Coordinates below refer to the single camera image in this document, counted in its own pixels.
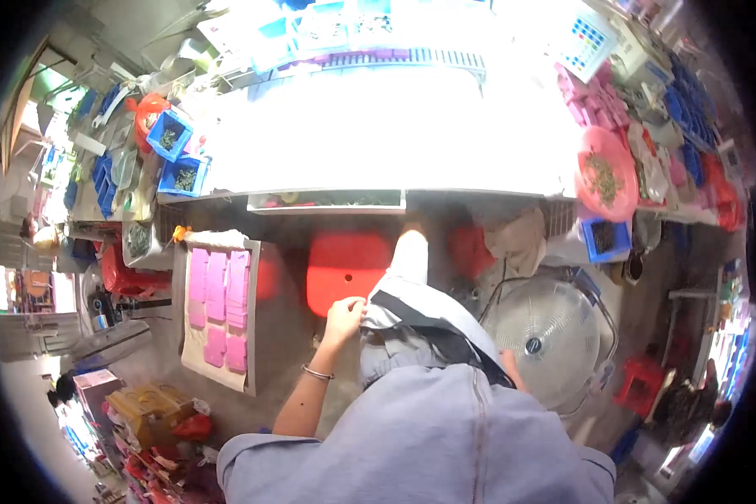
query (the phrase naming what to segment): orange plastic bag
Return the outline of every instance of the orange plastic bag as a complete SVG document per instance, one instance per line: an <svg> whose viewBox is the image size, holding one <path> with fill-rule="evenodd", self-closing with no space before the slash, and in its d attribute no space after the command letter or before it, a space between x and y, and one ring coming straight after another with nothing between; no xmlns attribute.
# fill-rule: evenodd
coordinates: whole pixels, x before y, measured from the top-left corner
<svg viewBox="0 0 756 504"><path fill-rule="evenodd" d="M146 121L153 126L157 118L160 117L163 110L171 108L171 102L154 93L149 93L142 97L140 103L133 98L127 98L126 107L134 112L134 133L137 147L148 154L151 152L151 145L146 141L150 127L146 126Z"/></svg>

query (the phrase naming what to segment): red plastic stool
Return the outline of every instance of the red plastic stool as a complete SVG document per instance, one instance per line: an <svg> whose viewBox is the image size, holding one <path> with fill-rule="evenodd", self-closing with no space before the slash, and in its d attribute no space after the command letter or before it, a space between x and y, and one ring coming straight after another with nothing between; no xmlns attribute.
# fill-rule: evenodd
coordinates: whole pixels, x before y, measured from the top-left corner
<svg viewBox="0 0 756 504"><path fill-rule="evenodd" d="M448 233L448 253L457 271L471 280L496 262L484 245L484 229L478 226L451 230Z"/></svg>
<svg viewBox="0 0 756 504"><path fill-rule="evenodd" d="M647 356L627 357L624 372L625 382L614 397L614 402L632 409L641 418L646 418L664 384L667 372Z"/></svg>
<svg viewBox="0 0 756 504"><path fill-rule="evenodd" d="M104 286L112 294L138 296L147 290L171 289L171 272L137 273L123 263L123 249L120 242L107 247L101 257L101 271Z"/></svg>
<svg viewBox="0 0 756 504"><path fill-rule="evenodd" d="M311 241L305 292L313 313L327 317L344 297L367 297L392 263L383 237L361 231L329 231Z"/></svg>

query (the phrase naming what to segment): hand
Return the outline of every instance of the hand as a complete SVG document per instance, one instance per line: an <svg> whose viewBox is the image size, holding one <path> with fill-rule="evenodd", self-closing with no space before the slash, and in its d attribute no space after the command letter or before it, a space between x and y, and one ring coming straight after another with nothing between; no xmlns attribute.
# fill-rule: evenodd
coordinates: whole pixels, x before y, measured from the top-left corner
<svg viewBox="0 0 756 504"><path fill-rule="evenodd" d="M359 329L364 314L367 313L365 305L367 300L363 297L345 297L336 301L328 310L327 324L323 345L331 345L334 349L342 348L342 345Z"/></svg>

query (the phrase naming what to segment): bracelet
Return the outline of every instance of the bracelet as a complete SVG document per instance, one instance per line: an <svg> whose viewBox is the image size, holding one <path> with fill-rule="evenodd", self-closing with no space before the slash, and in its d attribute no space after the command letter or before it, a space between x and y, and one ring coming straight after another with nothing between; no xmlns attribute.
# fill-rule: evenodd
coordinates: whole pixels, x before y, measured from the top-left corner
<svg viewBox="0 0 756 504"><path fill-rule="evenodd" d="M330 381L333 378L336 378L332 374L317 373L316 371L314 371L312 369L308 369L308 365L307 364L303 364L302 365L302 370L305 371L306 373L308 373L309 375L311 375L312 377L319 378L320 380Z"/></svg>

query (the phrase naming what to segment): red plastic bag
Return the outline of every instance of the red plastic bag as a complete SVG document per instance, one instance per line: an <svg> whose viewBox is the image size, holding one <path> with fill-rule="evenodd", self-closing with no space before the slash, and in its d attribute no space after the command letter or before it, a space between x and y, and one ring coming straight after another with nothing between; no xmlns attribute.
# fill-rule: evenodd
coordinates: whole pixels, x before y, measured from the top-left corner
<svg viewBox="0 0 756 504"><path fill-rule="evenodd" d="M146 121L152 114L155 115L154 121L160 117L160 114L165 109L171 108L171 102L154 93L149 93L142 97L140 103L136 103L134 99L126 99L126 107L134 112L134 133L137 141L138 148L144 153L151 152L151 145L146 141L146 136L151 130L150 127L146 127Z"/></svg>
<svg viewBox="0 0 756 504"><path fill-rule="evenodd" d="M210 417L196 413L171 429L171 434L185 441L204 441L210 437L213 424Z"/></svg>

